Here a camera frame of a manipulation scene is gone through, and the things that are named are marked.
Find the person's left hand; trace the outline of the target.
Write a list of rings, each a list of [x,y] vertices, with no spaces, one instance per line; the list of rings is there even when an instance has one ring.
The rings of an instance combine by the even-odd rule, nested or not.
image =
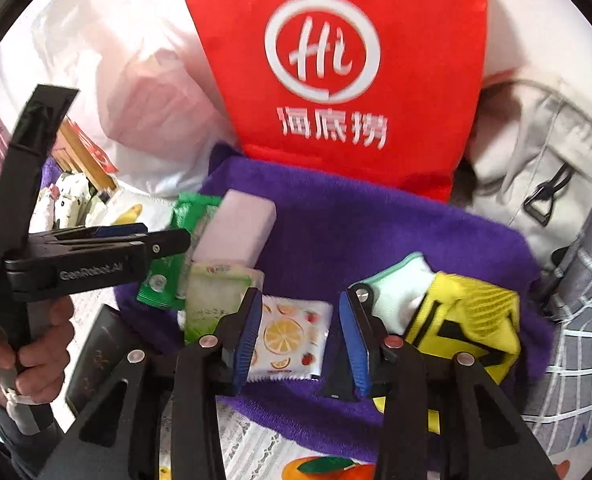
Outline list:
[[[74,304],[69,296],[53,300],[50,327],[38,339],[17,352],[0,333],[0,370],[14,370],[20,364],[24,371],[16,378],[15,389],[31,402],[49,404],[60,394],[65,381],[65,368],[70,361],[68,345],[75,335],[72,326]],[[6,397],[0,388],[0,406]]]

